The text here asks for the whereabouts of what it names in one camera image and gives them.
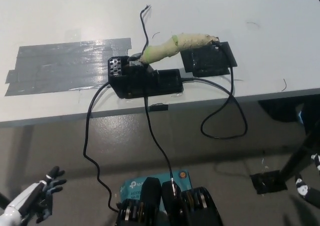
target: gray floor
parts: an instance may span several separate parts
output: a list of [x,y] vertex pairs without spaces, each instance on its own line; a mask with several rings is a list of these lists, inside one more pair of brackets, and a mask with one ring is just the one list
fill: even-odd
[[[257,103],[242,106],[248,135],[229,141],[208,139],[199,131],[202,119],[214,108],[158,112],[150,117],[174,168],[186,168],[194,187],[209,190],[225,225],[319,225],[319,211],[297,196],[292,179],[288,191],[257,195],[249,178],[282,167],[302,142],[302,127],[272,121]],[[230,135],[242,127],[237,110],[230,106],[210,120],[206,130]],[[115,221],[116,214],[107,207],[108,192],[82,156],[84,129],[85,122],[77,121],[0,130],[0,191],[5,195],[13,197],[54,165],[66,170],[68,183],[54,198],[53,216],[42,225],[107,226]],[[144,114],[93,119],[88,154],[101,165],[101,178],[113,191],[113,205],[126,179],[167,171]],[[314,166],[302,174],[306,182],[320,188]]]

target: black device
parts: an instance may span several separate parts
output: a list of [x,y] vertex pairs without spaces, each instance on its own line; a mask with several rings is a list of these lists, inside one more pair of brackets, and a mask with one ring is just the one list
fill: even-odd
[[126,199],[119,206],[116,226],[154,226],[159,212],[161,184],[158,178],[147,177],[144,181],[140,200]]
[[128,56],[108,60],[108,81],[119,98],[139,98],[180,93],[179,69],[154,70],[149,64],[128,61]]
[[220,42],[219,47],[213,42],[200,48],[181,51],[180,54],[185,72],[192,72],[195,77],[228,75],[228,68],[237,66],[228,42]]
[[148,177],[143,183],[140,200],[126,199],[120,205],[117,226],[154,226],[162,198],[171,226],[223,226],[217,207],[204,187],[181,192],[174,182]]
[[162,200],[171,226],[223,226],[217,207],[204,187],[181,192],[175,185],[174,197],[171,182],[162,184]]

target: black metal stand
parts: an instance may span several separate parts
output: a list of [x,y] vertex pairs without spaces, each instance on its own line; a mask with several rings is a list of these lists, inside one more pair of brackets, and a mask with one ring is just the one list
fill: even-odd
[[5,210],[5,208],[9,205],[10,200],[4,196],[2,193],[0,193],[0,208]]
[[303,167],[305,157],[319,149],[313,149],[320,142],[320,121],[314,129],[305,137],[302,145],[294,152],[281,171],[271,171],[251,175],[252,183],[258,194],[286,190],[286,181],[299,173]]

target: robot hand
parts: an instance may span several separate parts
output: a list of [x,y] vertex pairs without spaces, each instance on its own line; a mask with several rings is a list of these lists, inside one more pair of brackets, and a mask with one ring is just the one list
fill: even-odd
[[20,193],[4,210],[0,216],[0,226],[27,225],[36,215],[36,222],[42,222],[52,215],[53,193],[62,190],[65,179],[58,180],[65,171],[54,167],[43,180],[33,183]]
[[49,216],[52,215],[53,194],[62,191],[63,187],[61,185],[67,182],[67,180],[65,179],[56,179],[57,177],[64,175],[64,170],[60,171],[59,167],[54,167],[51,172],[51,182],[43,188],[39,202],[35,206],[37,223],[46,220]]

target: power cord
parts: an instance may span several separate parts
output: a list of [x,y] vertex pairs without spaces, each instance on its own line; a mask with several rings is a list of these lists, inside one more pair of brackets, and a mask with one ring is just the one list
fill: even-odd
[[112,197],[112,192],[111,192],[111,189],[104,183],[101,181],[100,179],[100,166],[99,164],[94,161],[92,158],[90,158],[88,155],[87,155],[87,147],[88,147],[88,139],[89,139],[89,121],[90,121],[90,116],[91,116],[91,112],[92,112],[92,109],[94,107],[94,103],[95,103],[95,100],[97,99],[98,95],[100,94],[100,92],[109,85],[109,82],[106,82],[104,83],[98,90],[97,92],[95,93],[95,95],[93,96],[91,102],[90,102],[90,105],[89,105],[89,108],[88,108],[88,112],[86,114],[86,120],[85,120],[85,130],[86,130],[86,134],[85,134],[85,138],[84,138],[84,147],[83,147],[83,156],[89,160],[90,162],[92,162],[96,169],[97,169],[97,173],[96,173],[96,179],[98,180],[98,182],[103,186],[105,187],[108,192],[109,192],[109,200],[108,200],[108,207],[114,211],[114,212],[118,212],[118,210],[116,210],[115,208],[113,208],[111,206],[111,197]]
[[[147,48],[148,44],[149,44],[149,38],[148,38],[148,34],[147,34],[147,31],[146,31],[146,26],[145,26],[145,23],[144,23],[144,20],[143,20],[143,14],[144,12],[149,8],[150,6],[146,6],[141,12],[140,12],[140,20],[141,20],[141,24],[142,24],[142,29],[143,29],[143,33],[144,33],[144,36],[145,36],[145,45],[143,47],[143,50],[142,50],[142,54],[144,53],[145,49]],[[172,168],[171,168],[171,163],[168,159],[168,156],[166,155],[165,151],[162,149],[162,147],[159,145],[158,141],[156,140],[156,137],[155,135],[153,134],[153,130],[152,130],[152,127],[151,127],[151,122],[150,122],[150,117],[149,117],[149,111],[148,111],[148,97],[147,97],[147,94],[146,94],[146,90],[144,90],[144,109],[145,109],[145,114],[146,114],[146,118],[147,118],[147,121],[148,121],[148,126],[149,126],[149,131],[150,131],[150,134],[156,144],[156,146],[159,148],[159,150],[161,151],[161,153],[164,155],[164,158],[168,164],[168,168],[169,168],[169,172],[170,172],[170,178],[171,178],[171,181],[173,182],[173,178],[174,178],[174,175],[172,173]]]
[[[182,78],[182,81],[200,81],[200,82],[205,82],[205,83],[209,83],[217,88],[219,88],[220,90],[226,92],[229,96],[228,98],[226,99],[226,101],[223,103],[223,105],[218,108],[216,111],[212,112],[209,116],[207,116],[201,123],[201,126],[200,126],[200,131],[201,133],[206,136],[206,137],[209,137],[209,138],[213,138],[213,139],[221,139],[221,140],[227,140],[227,139],[234,139],[234,138],[238,138],[238,137],[242,137],[244,135],[246,135],[247,133],[247,130],[248,130],[248,122],[247,122],[247,119],[246,119],[246,116],[240,106],[240,104],[238,103],[238,101],[236,100],[236,98],[233,96],[233,93],[234,93],[234,84],[235,84],[235,80],[234,80],[234,70],[233,70],[233,67],[232,67],[232,63],[227,55],[227,53],[225,52],[224,48],[222,47],[222,44],[219,43],[219,42],[214,42],[214,45],[217,46],[222,52],[223,54],[225,55],[226,59],[227,59],[227,62],[228,64],[230,65],[230,77],[231,77],[231,89],[230,91],[228,91],[226,88],[224,88],[223,86],[217,84],[217,83],[214,83],[212,81],[209,81],[209,80],[206,80],[206,79],[202,79],[202,78]],[[234,135],[234,136],[229,136],[229,137],[217,137],[217,136],[212,136],[212,135],[209,135],[207,133],[204,132],[204,124],[214,115],[216,115],[218,112],[220,112],[223,108],[226,107],[226,105],[229,103],[230,100],[233,100],[236,104],[236,106],[238,107],[239,111],[240,111],[240,114],[242,116],[242,119],[243,119],[243,122],[244,122],[244,132],[242,134],[239,134],[239,135]]]
[[[237,138],[237,137],[242,137],[244,135],[246,135],[247,131],[248,131],[248,122],[247,122],[247,119],[246,119],[246,116],[239,104],[239,102],[236,100],[236,98],[226,89],[224,88],[223,86],[217,84],[217,83],[214,83],[212,81],[209,81],[209,80],[206,80],[206,79],[202,79],[202,78],[182,78],[182,81],[183,82],[196,82],[196,81],[199,81],[199,82],[203,82],[203,83],[207,83],[207,84],[210,84],[214,87],[217,87],[219,88],[220,90],[226,92],[229,96],[227,98],[227,100],[224,102],[224,104],[219,107],[219,109],[217,109],[216,111],[212,112],[208,117],[205,118],[205,120],[201,123],[201,133],[206,136],[206,137],[209,137],[209,138],[213,138],[213,139],[234,139],[234,138]],[[218,112],[220,112],[227,104],[228,102],[230,101],[230,99],[232,99],[236,106],[238,107],[239,111],[240,111],[240,114],[241,114],[241,117],[242,117],[242,120],[244,122],[244,132],[242,134],[239,134],[239,135],[234,135],[234,136],[229,136],[229,137],[215,137],[215,136],[211,136],[211,135],[208,135],[206,134],[204,131],[203,131],[203,126],[205,124],[205,122],[211,118],[212,116],[216,115]]]

